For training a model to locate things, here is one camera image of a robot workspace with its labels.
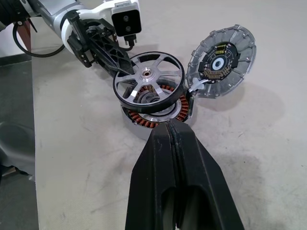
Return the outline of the motor housing with copper coils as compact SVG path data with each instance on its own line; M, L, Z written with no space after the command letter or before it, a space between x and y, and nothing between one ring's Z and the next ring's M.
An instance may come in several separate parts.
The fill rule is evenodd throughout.
M171 94L175 90L173 87L175 83L170 80L161 80L158 85L166 94ZM145 85L139 90L136 99L144 103L157 101L159 98L154 93L152 85ZM176 119L192 126L197 113L194 102L195 97L185 87L183 94L173 105L153 114L140 114L121 105L123 122L132 134L140 139L148 140L153 128L170 119Z

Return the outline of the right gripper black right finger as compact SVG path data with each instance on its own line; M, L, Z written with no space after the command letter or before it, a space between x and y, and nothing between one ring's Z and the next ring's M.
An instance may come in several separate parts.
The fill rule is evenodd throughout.
M187 124L170 121L181 207L180 230L245 230L220 166Z

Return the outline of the round lid with circuit board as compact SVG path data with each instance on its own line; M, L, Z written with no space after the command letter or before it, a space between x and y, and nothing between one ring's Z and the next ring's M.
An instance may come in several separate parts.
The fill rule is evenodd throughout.
M210 99L227 95L250 72L256 53L255 37L247 28L236 24L212 31L191 54L189 93Z

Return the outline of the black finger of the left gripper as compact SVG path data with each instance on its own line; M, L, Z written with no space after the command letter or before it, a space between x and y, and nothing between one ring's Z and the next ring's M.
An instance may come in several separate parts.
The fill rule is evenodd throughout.
M118 74L120 76L134 74L134 69L127 52L113 42L107 44L102 41L92 40L91 53L94 57L94 61L101 67L102 61L106 61L119 68Z
M106 61L102 61L102 67L111 77L116 77L119 73L119 68L117 66L109 64Z

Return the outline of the silver spoked rotor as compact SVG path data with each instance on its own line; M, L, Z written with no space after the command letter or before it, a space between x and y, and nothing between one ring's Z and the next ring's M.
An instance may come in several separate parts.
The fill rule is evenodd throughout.
M184 92L185 71L181 62L165 52L145 52L133 56L134 73L113 80L113 90L121 105L141 114L151 114L172 106Z

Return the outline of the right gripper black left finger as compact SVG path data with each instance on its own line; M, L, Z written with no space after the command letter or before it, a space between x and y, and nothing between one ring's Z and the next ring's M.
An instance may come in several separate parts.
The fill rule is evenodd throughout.
M175 230L179 227L178 166L174 125L154 128L130 179L125 230Z

